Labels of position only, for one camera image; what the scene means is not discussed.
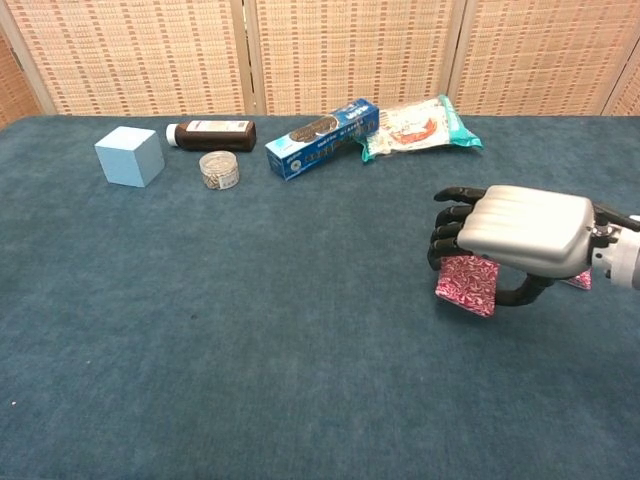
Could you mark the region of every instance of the woven screen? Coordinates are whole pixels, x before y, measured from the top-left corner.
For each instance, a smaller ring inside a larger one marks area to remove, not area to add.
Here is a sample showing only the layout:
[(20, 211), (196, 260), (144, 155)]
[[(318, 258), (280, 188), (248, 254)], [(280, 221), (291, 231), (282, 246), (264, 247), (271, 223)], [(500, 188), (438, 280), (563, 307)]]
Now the woven screen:
[(614, 115), (640, 115), (640, 46), (636, 47), (627, 69), (628, 74), (621, 78), (625, 82), (622, 91), (613, 105)]
[(256, 0), (266, 111), (435, 95), (455, 0)]
[(36, 103), (27, 81), (13, 59), (9, 44), (0, 34), (0, 128), (27, 115), (37, 115)]
[(6, 0), (60, 113), (243, 113), (230, 2)]
[(640, 1), (472, 3), (469, 43), (456, 57), (450, 92), (461, 113), (601, 113), (635, 43)]

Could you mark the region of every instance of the room divider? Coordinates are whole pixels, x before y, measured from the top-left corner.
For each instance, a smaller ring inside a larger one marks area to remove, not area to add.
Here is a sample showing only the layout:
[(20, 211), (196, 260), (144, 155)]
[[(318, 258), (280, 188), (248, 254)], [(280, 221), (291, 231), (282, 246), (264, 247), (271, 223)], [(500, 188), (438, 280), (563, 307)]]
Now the room divider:
[(32, 92), (44, 113), (320, 114), (438, 93), (462, 114), (640, 113), (638, 0), (0, 0), (0, 13), (24, 70), (13, 97)]

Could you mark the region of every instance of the foam cube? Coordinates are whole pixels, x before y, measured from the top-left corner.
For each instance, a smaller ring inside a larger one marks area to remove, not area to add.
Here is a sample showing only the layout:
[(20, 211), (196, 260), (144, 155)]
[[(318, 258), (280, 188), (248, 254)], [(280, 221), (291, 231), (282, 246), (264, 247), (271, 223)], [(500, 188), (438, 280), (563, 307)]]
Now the foam cube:
[(95, 149), (109, 183), (146, 187), (164, 168), (154, 130), (118, 127), (96, 143)]

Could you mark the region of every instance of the snack bag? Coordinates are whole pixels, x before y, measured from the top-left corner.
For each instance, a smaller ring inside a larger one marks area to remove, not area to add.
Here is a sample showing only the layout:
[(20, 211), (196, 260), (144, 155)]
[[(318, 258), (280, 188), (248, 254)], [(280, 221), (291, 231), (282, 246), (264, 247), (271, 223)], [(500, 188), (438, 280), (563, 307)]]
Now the snack bag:
[(438, 145), (482, 147), (467, 130), (446, 95), (380, 110), (380, 128), (363, 142), (362, 160), (392, 152), (423, 150)]

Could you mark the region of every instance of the medicine bottle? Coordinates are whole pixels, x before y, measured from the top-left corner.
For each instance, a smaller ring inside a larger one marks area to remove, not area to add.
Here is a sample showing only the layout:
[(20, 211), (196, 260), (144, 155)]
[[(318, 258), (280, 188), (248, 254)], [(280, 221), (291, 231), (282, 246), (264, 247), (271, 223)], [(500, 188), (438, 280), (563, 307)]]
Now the medicine bottle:
[(250, 152), (256, 144), (256, 125), (247, 120), (193, 120), (167, 126), (167, 142), (185, 150)]

